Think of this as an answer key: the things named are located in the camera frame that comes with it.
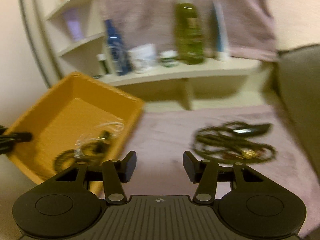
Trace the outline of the orange plastic tray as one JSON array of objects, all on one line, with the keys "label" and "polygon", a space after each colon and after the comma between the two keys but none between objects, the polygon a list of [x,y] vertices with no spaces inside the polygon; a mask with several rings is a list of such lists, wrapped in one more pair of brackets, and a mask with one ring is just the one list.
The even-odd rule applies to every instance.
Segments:
[{"label": "orange plastic tray", "polygon": [[30,132],[8,159],[36,184],[56,175],[54,159],[102,131],[116,134],[104,160],[117,159],[140,118],[144,101],[82,73],[54,85],[6,131]]}]

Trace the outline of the black white lip balm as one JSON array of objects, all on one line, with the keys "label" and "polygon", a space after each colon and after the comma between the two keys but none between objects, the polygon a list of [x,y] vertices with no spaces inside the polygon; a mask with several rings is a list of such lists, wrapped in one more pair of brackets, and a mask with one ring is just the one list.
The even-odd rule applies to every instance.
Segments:
[{"label": "black white lip balm", "polygon": [[105,54],[97,54],[97,59],[105,75],[110,74]]}]

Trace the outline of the grey cushion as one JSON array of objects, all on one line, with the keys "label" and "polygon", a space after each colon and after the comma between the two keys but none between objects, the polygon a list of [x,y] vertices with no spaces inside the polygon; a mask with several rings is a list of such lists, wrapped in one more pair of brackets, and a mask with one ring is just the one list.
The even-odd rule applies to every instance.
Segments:
[{"label": "grey cushion", "polygon": [[319,173],[319,44],[280,53],[276,77],[280,98]]}]

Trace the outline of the cream wooden shelf unit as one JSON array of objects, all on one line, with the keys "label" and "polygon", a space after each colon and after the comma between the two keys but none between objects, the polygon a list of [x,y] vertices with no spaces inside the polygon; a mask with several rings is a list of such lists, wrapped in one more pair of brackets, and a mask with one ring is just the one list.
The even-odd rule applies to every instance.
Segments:
[{"label": "cream wooden shelf unit", "polygon": [[[207,59],[201,65],[156,66],[142,74],[118,76],[106,45],[106,30],[96,0],[20,0],[31,50],[46,86],[71,72],[97,76],[146,102],[148,112],[274,105],[273,66],[268,62],[231,58]],[[73,41],[63,13],[78,8],[84,38]],[[110,74],[97,59],[105,54]]]}]

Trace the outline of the blue spray bottle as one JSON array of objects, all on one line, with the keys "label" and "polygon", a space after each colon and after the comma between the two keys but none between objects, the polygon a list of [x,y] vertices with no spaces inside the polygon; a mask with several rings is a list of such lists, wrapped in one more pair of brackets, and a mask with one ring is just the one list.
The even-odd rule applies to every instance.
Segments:
[{"label": "blue spray bottle", "polygon": [[131,71],[131,67],[122,37],[111,19],[105,20],[104,23],[107,31],[107,45],[111,52],[116,74],[126,75]]}]

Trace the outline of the purple tube on shelf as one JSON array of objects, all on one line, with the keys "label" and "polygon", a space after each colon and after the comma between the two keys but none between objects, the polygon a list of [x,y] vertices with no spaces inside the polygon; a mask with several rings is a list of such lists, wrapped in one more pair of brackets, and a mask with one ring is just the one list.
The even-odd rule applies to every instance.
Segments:
[{"label": "purple tube on shelf", "polygon": [[78,42],[84,38],[81,29],[78,8],[71,8],[63,13],[63,18],[67,24],[67,28],[73,41]]}]

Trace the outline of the blue white tube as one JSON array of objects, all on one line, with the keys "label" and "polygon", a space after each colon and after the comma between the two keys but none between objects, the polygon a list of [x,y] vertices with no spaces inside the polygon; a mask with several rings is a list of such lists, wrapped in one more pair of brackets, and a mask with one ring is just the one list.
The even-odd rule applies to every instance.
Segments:
[{"label": "blue white tube", "polygon": [[225,17],[222,5],[218,1],[212,1],[209,22],[213,56],[219,61],[228,61],[230,53]]}]

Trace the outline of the white cream jar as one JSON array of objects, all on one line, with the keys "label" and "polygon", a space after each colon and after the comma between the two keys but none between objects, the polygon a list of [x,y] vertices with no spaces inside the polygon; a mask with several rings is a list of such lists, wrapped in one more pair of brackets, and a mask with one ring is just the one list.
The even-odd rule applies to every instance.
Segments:
[{"label": "white cream jar", "polygon": [[137,46],[128,51],[130,63],[135,73],[153,70],[157,65],[157,50],[153,43]]}]

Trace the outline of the small green-label jar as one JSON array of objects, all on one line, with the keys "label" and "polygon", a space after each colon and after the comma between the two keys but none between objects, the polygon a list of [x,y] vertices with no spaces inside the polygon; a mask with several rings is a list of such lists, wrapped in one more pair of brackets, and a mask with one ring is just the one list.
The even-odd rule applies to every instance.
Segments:
[{"label": "small green-label jar", "polygon": [[166,50],[159,53],[159,62],[164,67],[174,67],[178,64],[178,53],[175,50]]}]

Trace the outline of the green olive oil bottle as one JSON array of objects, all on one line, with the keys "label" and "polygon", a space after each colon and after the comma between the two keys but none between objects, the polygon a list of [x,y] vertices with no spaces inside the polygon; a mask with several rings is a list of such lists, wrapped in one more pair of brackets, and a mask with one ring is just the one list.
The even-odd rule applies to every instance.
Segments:
[{"label": "green olive oil bottle", "polygon": [[191,0],[175,0],[174,37],[178,56],[186,64],[204,61],[204,39],[199,14]]}]

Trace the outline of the hanging lilac towel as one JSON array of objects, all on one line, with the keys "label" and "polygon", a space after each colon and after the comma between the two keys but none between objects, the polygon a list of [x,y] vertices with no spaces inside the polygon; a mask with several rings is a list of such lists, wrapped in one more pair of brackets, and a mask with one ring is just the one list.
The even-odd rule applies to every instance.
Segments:
[{"label": "hanging lilac towel", "polygon": [[98,0],[131,49],[153,43],[194,63],[209,57],[222,36],[229,55],[276,58],[274,20],[267,0]]}]

